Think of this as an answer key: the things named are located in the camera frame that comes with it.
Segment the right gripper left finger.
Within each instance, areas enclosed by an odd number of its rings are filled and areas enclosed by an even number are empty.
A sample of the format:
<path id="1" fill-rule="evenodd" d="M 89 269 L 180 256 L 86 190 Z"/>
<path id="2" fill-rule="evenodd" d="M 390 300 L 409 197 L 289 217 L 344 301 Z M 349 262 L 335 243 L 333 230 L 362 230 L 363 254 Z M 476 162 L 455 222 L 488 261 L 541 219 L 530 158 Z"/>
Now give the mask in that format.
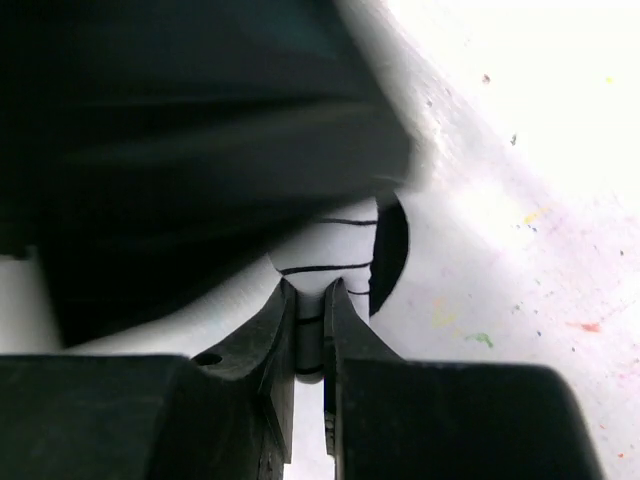
<path id="1" fill-rule="evenodd" d="M 295 295 L 193 358 L 1 360 L 5 479 L 279 479 L 291 460 Z"/>

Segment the white sock black thin stripes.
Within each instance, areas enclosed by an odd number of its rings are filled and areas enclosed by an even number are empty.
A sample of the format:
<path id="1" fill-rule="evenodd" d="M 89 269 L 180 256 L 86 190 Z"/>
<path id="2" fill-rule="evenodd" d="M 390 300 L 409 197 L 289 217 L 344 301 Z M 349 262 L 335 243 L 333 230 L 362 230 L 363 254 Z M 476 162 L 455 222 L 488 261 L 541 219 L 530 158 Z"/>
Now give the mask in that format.
<path id="1" fill-rule="evenodd" d="M 296 291 L 296 376 L 314 384 L 324 374 L 325 296 L 343 283 L 355 313 L 370 324 L 395 289 L 409 250 L 409 225 L 398 197 L 368 199 L 329 213 L 270 254 Z"/>

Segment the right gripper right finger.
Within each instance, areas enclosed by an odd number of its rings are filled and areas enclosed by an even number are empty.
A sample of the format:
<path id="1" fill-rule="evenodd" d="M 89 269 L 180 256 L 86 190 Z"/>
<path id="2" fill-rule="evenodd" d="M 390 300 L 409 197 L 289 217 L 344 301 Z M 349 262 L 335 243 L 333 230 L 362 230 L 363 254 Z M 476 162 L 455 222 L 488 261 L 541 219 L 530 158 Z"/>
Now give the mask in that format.
<path id="1" fill-rule="evenodd" d="M 541 365 L 406 360 L 325 296 L 324 418 L 339 479 L 600 479 L 567 382 Z"/>

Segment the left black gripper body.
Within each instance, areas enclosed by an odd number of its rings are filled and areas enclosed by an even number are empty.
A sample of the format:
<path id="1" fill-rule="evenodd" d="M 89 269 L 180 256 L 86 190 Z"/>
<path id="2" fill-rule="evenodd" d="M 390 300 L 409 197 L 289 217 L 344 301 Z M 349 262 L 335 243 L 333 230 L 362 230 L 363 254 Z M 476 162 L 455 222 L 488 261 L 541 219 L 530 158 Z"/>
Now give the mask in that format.
<path id="1" fill-rule="evenodd" d="M 167 315 L 413 142 L 332 1 L 5 1 L 1 250 L 65 346 Z"/>

